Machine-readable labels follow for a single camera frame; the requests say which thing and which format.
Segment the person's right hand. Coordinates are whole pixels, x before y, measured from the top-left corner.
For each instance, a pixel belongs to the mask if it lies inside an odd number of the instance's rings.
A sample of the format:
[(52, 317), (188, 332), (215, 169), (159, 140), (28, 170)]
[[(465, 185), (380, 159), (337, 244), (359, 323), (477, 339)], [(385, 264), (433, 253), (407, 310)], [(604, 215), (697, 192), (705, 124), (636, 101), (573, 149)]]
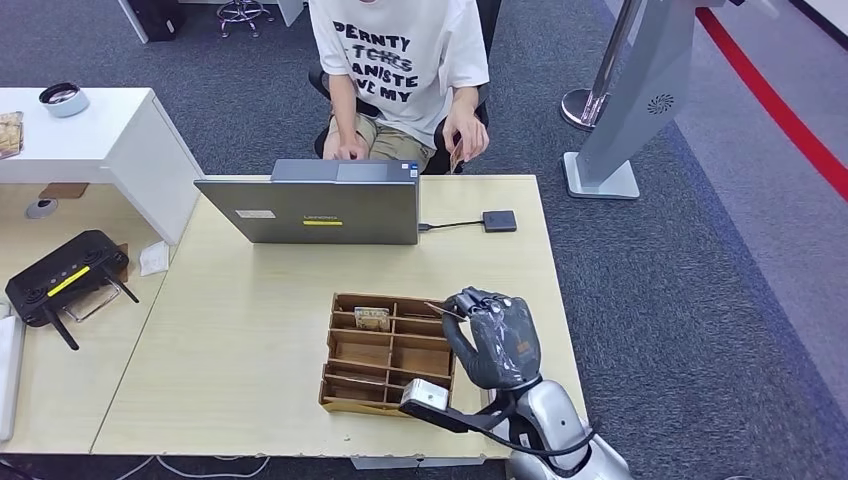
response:
[(368, 158), (367, 142), (358, 133), (342, 135), (336, 133), (332, 141), (328, 138), (330, 159), (334, 160), (365, 160)]

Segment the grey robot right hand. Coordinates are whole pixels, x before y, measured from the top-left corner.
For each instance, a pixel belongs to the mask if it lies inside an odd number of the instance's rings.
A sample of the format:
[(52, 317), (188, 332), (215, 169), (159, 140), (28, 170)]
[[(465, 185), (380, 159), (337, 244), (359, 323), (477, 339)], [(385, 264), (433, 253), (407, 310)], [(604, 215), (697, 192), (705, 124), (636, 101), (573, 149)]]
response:
[(466, 287), (443, 303), (442, 328), (474, 385), (511, 390), (540, 377), (541, 346), (523, 298)]

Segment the person's left hand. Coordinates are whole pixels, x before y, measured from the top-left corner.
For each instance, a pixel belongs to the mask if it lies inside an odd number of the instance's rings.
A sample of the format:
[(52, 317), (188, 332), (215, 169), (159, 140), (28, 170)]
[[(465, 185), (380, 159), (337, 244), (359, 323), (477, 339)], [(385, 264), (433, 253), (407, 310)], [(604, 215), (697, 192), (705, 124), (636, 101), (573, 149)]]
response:
[(475, 159), (489, 146), (486, 127), (472, 107), (453, 106), (445, 119), (442, 134), (452, 169), (460, 162)]

